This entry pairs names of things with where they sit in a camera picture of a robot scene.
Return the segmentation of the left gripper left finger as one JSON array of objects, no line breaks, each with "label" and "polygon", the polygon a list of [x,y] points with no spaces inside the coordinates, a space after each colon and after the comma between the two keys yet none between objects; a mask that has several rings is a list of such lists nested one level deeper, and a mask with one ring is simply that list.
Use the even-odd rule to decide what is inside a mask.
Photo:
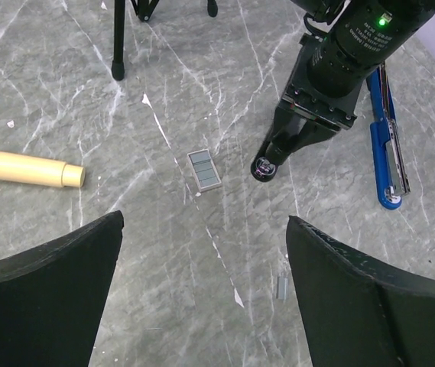
[{"label": "left gripper left finger", "polygon": [[108,213],[0,260],[0,366],[87,366],[122,244]]}]

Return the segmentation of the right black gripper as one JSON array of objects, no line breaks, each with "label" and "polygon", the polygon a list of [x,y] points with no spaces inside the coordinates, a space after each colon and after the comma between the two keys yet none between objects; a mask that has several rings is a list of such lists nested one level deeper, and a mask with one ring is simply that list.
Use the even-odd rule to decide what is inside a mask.
[{"label": "right black gripper", "polygon": [[306,34],[266,135],[266,159],[285,161],[295,151],[326,141],[356,119],[370,51],[347,34],[319,41]]}]

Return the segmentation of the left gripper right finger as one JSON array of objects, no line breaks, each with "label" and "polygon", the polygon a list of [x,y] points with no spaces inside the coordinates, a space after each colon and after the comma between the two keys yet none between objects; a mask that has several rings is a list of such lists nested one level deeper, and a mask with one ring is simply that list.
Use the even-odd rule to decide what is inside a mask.
[{"label": "left gripper right finger", "polygon": [[315,366],[435,366],[435,280],[292,216],[287,252]]}]

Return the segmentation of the grey staple strip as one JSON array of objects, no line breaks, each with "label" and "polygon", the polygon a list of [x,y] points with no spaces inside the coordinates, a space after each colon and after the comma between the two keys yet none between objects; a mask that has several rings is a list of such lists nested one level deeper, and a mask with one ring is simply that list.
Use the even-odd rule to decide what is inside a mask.
[{"label": "grey staple strip", "polygon": [[278,300],[286,300],[288,295],[288,277],[278,276],[277,288],[276,288],[276,298]]}]

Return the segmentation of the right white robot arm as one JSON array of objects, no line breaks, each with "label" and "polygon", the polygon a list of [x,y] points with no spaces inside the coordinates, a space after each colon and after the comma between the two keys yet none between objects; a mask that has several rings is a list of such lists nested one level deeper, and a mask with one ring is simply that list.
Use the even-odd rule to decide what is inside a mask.
[{"label": "right white robot arm", "polygon": [[305,34],[258,156],[275,165],[350,129],[363,82],[435,15],[435,1],[298,1],[331,28]]}]

